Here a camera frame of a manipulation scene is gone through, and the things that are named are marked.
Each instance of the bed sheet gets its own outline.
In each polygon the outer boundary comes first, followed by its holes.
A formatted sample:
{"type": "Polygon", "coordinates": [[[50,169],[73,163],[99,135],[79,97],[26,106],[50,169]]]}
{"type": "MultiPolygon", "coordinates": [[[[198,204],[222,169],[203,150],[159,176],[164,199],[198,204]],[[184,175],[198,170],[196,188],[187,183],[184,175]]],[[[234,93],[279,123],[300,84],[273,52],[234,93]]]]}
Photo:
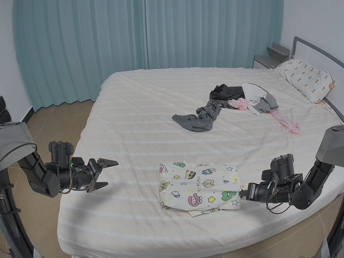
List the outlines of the bed sheet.
{"type": "Polygon", "coordinates": [[[281,215],[265,204],[243,201],[240,209],[191,217],[164,212],[159,202],[159,163],[222,163],[237,166],[241,183],[260,182],[272,158],[294,155],[305,176],[327,128],[339,121],[314,106],[272,70],[182,68],[136,70],[111,75],[81,133],[75,156],[117,160],[98,181],[108,186],[72,191],[61,198],[58,241],[76,257],[200,258],[229,252],[275,235],[306,219],[343,192],[344,169],[336,167],[321,196],[306,210],[281,215]],[[280,114],[298,121],[291,134],[270,114],[222,109],[209,132],[191,132],[174,114],[194,114],[216,85],[252,82],[269,91],[280,114]]]}

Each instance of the white headboard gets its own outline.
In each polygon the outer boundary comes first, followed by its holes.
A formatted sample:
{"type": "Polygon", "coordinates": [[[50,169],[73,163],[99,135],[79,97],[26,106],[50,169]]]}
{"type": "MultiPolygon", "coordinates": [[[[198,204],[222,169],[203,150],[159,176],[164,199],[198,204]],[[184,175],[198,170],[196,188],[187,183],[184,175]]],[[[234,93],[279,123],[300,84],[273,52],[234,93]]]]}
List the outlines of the white headboard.
{"type": "Polygon", "coordinates": [[[336,83],[324,100],[344,121],[344,63],[299,37],[294,38],[292,55],[304,58],[317,68],[331,74],[336,83]]]}

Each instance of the gray cloth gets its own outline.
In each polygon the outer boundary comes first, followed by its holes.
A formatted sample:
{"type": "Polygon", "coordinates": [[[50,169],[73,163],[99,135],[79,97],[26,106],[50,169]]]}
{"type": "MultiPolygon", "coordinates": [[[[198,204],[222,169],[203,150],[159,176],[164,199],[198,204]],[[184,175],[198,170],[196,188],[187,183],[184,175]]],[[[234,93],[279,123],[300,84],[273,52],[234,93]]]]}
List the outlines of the gray cloth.
{"type": "Polygon", "coordinates": [[[228,104],[228,101],[216,101],[214,99],[210,99],[206,106],[200,107],[196,110],[198,117],[194,114],[188,114],[186,116],[175,114],[172,119],[181,127],[190,131],[210,131],[213,128],[214,120],[216,120],[218,114],[220,114],[221,106],[226,108],[231,107],[228,104]]]}
{"type": "Polygon", "coordinates": [[[270,94],[268,91],[266,91],[264,88],[260,87],[257,84],[255,85],[263,89],[268,94],[266,95],[265,98],[262,98],[257,105],[253,106],[253,108],[255,108],[260,113],[276,111],[278,109],[278,104],[275,97],[272,94],[270,94]]]}

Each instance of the pillow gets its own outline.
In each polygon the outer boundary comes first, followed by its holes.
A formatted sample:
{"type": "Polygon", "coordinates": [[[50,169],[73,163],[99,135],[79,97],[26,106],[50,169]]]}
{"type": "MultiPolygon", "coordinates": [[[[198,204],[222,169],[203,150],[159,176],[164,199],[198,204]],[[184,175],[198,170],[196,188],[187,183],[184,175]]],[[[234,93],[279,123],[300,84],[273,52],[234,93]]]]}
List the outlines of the pillow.
{"type": "Polygon", "coordinates": [[[302,58],[291,58],[274,69],[310,102],[319,103],[334,87],[330,74],[312,66],[302,58]]]}

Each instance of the floor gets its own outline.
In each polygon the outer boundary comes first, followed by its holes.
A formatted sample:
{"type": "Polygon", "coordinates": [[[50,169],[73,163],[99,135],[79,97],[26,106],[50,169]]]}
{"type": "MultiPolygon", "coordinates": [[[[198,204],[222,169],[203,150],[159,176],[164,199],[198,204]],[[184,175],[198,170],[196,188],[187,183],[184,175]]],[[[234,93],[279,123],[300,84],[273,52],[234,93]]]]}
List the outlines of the floor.
{"type": "MultiPolygon", "coordinates": [[[[48,143],[52,140],[71,142],[74,147],[80,139],[93,102],[75,102],[38,110],[28,122],[28,129],[38,146],[44,162],[51,161],[48,143]]],[[[31,190],[18,164],[8,168],[11,183],[15,185],[15,203],[21,209],[20,217],[32,242],[45,258],[70,258],[59,247],[56,228],[61,195],[51,199],[31,190]]],[[[322,240],[331,230],[343,195],[301,223],[254,245],[212,256],[211,258],[310,258],[315,255],[322,240]]],[[[9,246],[0,235],[0,249],[9,246]]],[[[0,252],[0,258],[10,256],[0,252]]],[[[344,251],[339,254],[344,258],[344,251]]]]}

